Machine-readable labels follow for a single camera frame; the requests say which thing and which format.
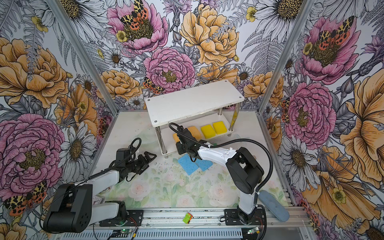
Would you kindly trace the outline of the yellow sponge front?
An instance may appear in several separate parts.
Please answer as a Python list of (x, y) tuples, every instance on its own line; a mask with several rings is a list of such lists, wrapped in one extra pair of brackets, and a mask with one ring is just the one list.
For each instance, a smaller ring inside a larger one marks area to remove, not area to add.
[(212, 126), (216, 135), (222, 135), (228, 132), (228, 129), (223, 121), (214, 122)]

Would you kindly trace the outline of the yellow sponge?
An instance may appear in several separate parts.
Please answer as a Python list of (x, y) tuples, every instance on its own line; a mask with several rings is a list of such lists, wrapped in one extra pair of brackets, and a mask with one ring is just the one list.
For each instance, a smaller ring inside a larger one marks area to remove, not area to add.
[(201, 132), (203, 133), (205, 139), (211, 139), (217, 135), (212, 125), (202, 126)]
[(223, 121), (214, 122), (212, 126), (216, 135), (222, 135), (228, 132), (228, 129)]

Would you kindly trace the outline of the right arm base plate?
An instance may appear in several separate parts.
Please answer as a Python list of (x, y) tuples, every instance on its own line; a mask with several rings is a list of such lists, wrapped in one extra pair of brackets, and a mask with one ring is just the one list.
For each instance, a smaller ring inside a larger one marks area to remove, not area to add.
[(264, 226), (266, 225), (266, 211), (259, 206), (248, 215), (239, 208), (224, 209), (224, 220), (227, 226)]

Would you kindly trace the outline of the blue sponge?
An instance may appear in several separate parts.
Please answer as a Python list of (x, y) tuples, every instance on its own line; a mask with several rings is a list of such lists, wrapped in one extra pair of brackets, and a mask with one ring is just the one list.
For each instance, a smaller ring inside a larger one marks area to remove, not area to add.
[(195, 163), (203, 172), (208, 170), (213, 165), (213, 162), (211, 161), (199, 160), (199, 159), (197, 159)]
[(193, 174), (196, 170), (199, 169), (198, 165), (191, 161), (189, 155), (183, 155), (178, 159), (178, 163), (184, 169), (188, 176)]

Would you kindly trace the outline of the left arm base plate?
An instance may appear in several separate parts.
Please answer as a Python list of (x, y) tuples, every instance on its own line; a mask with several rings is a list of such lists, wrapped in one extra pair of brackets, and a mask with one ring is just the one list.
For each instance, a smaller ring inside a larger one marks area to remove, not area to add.
[(125, 214), (118, 214), (113, 219), (100, 221), (100, 227), (140, 227), (142, 225), (143, 210), (127, 210)]

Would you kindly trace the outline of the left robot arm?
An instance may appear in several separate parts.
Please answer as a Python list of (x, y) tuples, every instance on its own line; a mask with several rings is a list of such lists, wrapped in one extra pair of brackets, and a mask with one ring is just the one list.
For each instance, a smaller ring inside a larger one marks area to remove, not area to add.
[(59, 186), (48, 207), (42, 229), (48, 233), (81, 233), (89, 225), (116, 221), (124, 224), (128, 218), (124, 202), (94, 204), (93, 198), (109, 187), (126, 180), (128, 175), (142, 174), (156, 158), (156, 154), (128, 148), (117, 151), (117, 159), (105, 170), (77, 184)]

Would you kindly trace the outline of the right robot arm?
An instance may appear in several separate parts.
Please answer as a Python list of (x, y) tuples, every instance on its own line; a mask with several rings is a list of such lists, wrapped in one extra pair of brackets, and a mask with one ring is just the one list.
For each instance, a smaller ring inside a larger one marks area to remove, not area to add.
[(176, 147), (180, 155), (188, 154), (192, 162), (205, 160), (227, 168), (233, 183), (240, 191), (237, 220), (244, 225), (250, 224), (256, 213), (256, 195), (262, 186), (265, 172), (247, 148), (233, 149), (227, 146), (241, 142), (252, 143), (268, 153), (265, 146), (251, 139), (235, 139), (214, 146), (204, 140), (197, 141), (187, 128), (176, 123), (170, 123), (169, 127), (179, 138)]

